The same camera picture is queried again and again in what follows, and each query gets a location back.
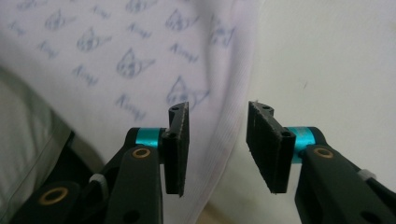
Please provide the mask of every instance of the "white fabric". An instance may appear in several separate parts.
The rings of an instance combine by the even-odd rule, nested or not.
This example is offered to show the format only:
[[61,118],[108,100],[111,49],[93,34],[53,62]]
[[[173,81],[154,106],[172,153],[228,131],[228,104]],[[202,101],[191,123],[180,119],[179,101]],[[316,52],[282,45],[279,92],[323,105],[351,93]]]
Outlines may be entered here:
[[193,223],[245,109],[256,0],[0,1],[0,65],[108,161],[132,127],[167,127],[189,101],[185,196],[165,223]]
[[41,186],[70,129],[32,90],[0,68],[0,223]]

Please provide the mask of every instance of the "screw hole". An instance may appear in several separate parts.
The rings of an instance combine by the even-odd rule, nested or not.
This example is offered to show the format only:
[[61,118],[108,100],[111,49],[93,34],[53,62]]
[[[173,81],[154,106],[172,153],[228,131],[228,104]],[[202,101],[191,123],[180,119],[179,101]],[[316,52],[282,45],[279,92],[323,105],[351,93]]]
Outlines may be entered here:
[[362,212],[361,216],[364,218],[364,220],[368,221],[369,223],[374,223],[374,224],[382,223],[381,219],[379,219],[379,217],[374,213]]
[[140,214],[136,210],[129,211],[123,216],[124,223],[136,223],[140,218]]
[[68,192],[69,190],[65,187],[50,189],[49,191],[41,195],[38,202],[41,205],[52,205],[63,200],[67,196]]
[[317,154],[320,157],[326,158],[326,159],[331,159],[334,155],[332,154],[332,152],[330,152],[330,150],[326,149],[326,148],[315,148],[314,149],[315,154]]
[[132,152],[132,156],[137,159],[146,158],[151,152],[147,148],[139,148]]

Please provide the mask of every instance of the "white wall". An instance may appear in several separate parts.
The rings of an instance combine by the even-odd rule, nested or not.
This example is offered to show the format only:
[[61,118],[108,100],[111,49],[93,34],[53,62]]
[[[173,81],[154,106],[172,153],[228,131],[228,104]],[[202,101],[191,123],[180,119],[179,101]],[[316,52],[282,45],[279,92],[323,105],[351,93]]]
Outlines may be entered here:
[[[396,191],[396,2],[266,0],[248,100],[283,126],[316,126]],[[246,119],[210,203],[234,223],[300,223],[294,194],[272,195],[248,152]]]

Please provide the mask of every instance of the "white cable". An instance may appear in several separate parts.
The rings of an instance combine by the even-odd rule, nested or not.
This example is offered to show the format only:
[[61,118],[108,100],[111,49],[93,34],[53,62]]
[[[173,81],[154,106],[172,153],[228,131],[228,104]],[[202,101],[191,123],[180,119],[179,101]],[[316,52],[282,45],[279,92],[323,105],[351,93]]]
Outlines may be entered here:
[[107,180],[104,175],[101,174],[94,174],[90,178],[90,183],[92,181],[96,181],[99,183],[101,189],[102,189],[102,196],[103,200],[106,200],[108,198],[108,186],[107,186]]

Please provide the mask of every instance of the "black mechanical arm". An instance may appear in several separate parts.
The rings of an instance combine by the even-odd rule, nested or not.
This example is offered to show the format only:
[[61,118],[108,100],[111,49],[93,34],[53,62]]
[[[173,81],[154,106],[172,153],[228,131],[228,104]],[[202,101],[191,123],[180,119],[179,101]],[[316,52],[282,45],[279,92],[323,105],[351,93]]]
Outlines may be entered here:
[[132,128],[119,152],[82,188],[73,181],[37,190],[11,223],[163,223],[160,163],[166,193],[184,192],[189,105],[169,109],[169,129]]
[[396,223],[396,194],[330,147],[315,127],[282,127],[269,105],[249,102],[247,144],[273,193],[303,164],[295,203],[304,224]]

